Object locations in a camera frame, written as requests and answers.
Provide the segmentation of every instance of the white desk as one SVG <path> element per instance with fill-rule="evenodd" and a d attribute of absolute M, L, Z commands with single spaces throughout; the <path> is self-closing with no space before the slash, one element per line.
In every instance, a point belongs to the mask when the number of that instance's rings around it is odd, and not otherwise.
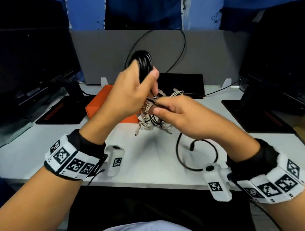
<path fill-rule="evenodd" d="M 99 86 L 81 86 L 87 93 L 96 94 Z M 206 93 L 218 90 L 216 86 L 206 86 Z M 239 125 L 233 116 L 222 105 L 223 99 L 240 99 L 242 92 L 237 88 L 229 88 L 216 94 L 198 100 L 206 107 L 218 112 L 227 119 Z M 45 152 L 63 134 L 81 128 L 87 122 L 85 117 L 79 125 L 34 125 L 20 137 L 0 148 L 0 177 L 12 183 L 26 182 L 39 168 L 42 167 Z M 184 169 L 177 161 L 175 145 L 179 131 L 172 129 L 172 135 L 155 128 L 153 131 L 140 130 L 134 136 L 138 124 L 117 125 L 106 140 L 107 144 L 116 144 L 125 150 L 120 173 L 113 178 L 98 175 L 91 185 L 118 187 L 154 187 L 179 189 L 207 189 L 201 172 L 191 172 Z M 252 134 L 269 144 L 281 149 L 289 158 L 305 169 L 305 146 L 293 134 Z M 182 136 L 179 154 L 191 164 L 192 154 L 201 167 L 215 158 L 213 148 L 204 142 L 196 142 L 195 150 L 191 153 L 183 146 L 189 147 L 192 139 Z M 214 143 L 218 153 L 218 163 L 225 167 L 226 153 Z"/>

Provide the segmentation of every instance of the gray partition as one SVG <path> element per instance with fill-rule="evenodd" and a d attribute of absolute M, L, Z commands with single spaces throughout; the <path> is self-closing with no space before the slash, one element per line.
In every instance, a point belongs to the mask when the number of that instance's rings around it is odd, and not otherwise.
<path fill-rule="evenodd" d="M 144 33 L 141 30 L 71 31 L 86 83 L 100 84 L 100 77 L 106 77 L 113 84 L 124 69 L 131 47 Z M 201 73 L 205 85 L 221 85 L 226 78 L 238 80 L 249 34 L 188 30 L 185 36 L 184 55 L 171 73 Z M 134 50 L 147 50 L 153 64 L 163 73 L 179 57 L 183 44 L 180 31 L 156 30 L 144 37 Z"/>

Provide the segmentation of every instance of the light blue shirt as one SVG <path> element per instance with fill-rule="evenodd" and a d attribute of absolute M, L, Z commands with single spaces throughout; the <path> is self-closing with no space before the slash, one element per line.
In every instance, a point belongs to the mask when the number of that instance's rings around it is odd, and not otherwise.
<path fill-rule="evenodd" d="M 104 231 L 191 231 L 183 226 L 167 222 L 167 221 L 152 221 L 133 223 L 128 225 L 116 226 Z"/>

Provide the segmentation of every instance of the person's left hand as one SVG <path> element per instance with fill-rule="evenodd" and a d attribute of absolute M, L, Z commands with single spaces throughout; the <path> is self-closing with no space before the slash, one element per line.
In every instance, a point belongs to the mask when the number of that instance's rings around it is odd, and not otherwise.
<path fill-rule="evenodd" d="M 136 114 L 147 96 L 152 90 L 154 95 L 158 94 L 157 79 L 159 71 L 154 67 L 140 84 L 139 66 L 136 60 L 117 77 L 115 84 L 109 93 L 103 108 L 113 111 L 119 121 Z"/>

